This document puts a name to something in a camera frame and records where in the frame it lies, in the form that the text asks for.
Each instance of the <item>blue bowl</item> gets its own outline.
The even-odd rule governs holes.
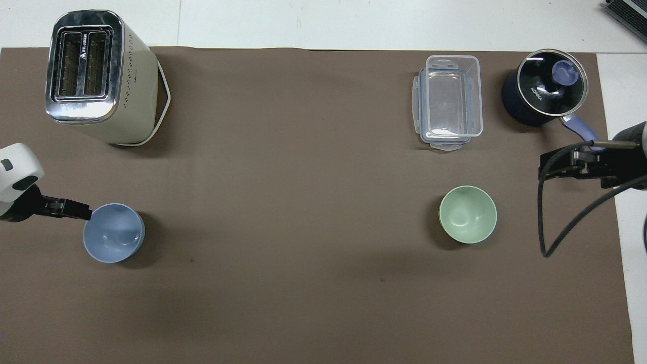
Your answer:
[[[144,241],[144,221],[130,207],[108,203],[94,210],[83,227],[85,250],[102,263],[117,263],[131,256]]]

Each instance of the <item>pot handle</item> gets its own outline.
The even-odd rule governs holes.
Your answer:
[[[564,115],[563,117],[560,117],[560,120],[562,121],[562,125],[564,125],[567,129],[571,130],[573,133],[576,133],[577,135],[580,136],[584,141],[597,141],[600,140],[598,138],[598,135],[591,129],[586,122],[580,118],[578,118],[575,114],[568,114]],[[601,148],[599,146],[592,146],[591,150],[603,150],[604,148]]]

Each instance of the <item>lid metal rim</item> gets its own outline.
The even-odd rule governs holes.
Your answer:
[[[582,92],[582,97],[580,98],[580,102],[578,102],[578,103],[577,103],[577,105],[575,105],[574,107],[572,107],[569,111],[566,111],[566,112],[564,112],[564,113],[551,114],[551,113],[547,113],[547,112],[545,112],[545,111],[539,110],[538,108],[534,107],[534,106],[533,106],[533,105],[528,101],[528,99],[527,99],[527,98],[525,98],[525,96],[524,96],[524,95],[523,95],[523,93],[521,92],[521,82],[520,82],[521,67],[523,66],[523,64],[526,62],[526,60],[527,60],[528,58],[530,58],[530,57],[534,56],[535,54],[539,54],[539,53],[543,53],[543,52],[551,52],[551,53],[555,53],[555,54],[559,54],[560,56],[563,56],[563,57],[564,57],[564,58],[566,58],[567,60],[569,60],[569,61],[573,62],[573,63],[576,65],[576,67],[577,67],[578,71],[580,71],[580,75],[581,75],[581,77],[582,77],[582,83],[583,83],[583,85],[584,85],[584,92]],[[526,106],[528,106],[529,108],[531,108],[531,109],[535,110],[536,112],[538,112],[538,113],[540,113],[540,114],[542,114],[542,115],[546,115],[546,116],[549,116],[549,117],[563,117],[563,116],[565,116],[565,115],[568,115],[568,114],[572,114],[572,113],[574,113],[575,111],[577,111],[577,109],[579,109],[579,108],[580,108],[580,106],[582,106],[582,104],[584,103],[584,100],[586,99],[586,95],[587,95],[587,94],[588,94],[588,92],[589,92],[589,80],[588,80],[588,78],[587,78],[587,76],[586,76],[586,72],[584,72],[584,67],[582,67],[582,64],[581,64],[577,59],[575,59],[575,57],[571,56],[570,54],[568,54],[568,53],[566,53],[566,52],[559,51],[559,50],[557,50],[557,49],[550,49],[550,48],[540,49],[540,50],[538,50],[538,51],[534,51],[534,52],[532,52],[532,53],[528,54],[528,55],[523,59],[523,61],[522,61],[522,62],[519,64],[519,66],[517,67],[517,79],[516,79],[516,83],[517,83],[517,92],[519,93],[519,96],[521,96],[521,99],[522,99],[522,100],[523,100],[523,102],[526,104]]]

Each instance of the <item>white surface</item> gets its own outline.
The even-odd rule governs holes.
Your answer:
[[[308,49],[534,51],[600,54],[610,135],[647,120],[647,44],[603,0],[4,0],[0,47],[48,47],[63,13],[113,10],[148,45]],[[636,363],[647,363],[647,192],[616,197]]]
[[[609,135],[646,121],[647,54],[599,54],[598,66]],[[615,203],[633,355],[636,363],[647,363],[647,253],[642,241],[647,191],[627,190]]]

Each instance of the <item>toaster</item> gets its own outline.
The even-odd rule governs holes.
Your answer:
[[[58,124],[101,141],[143,144],[157,130],[158,67],[114,12],[66,13],[52,31],[45,109]]]

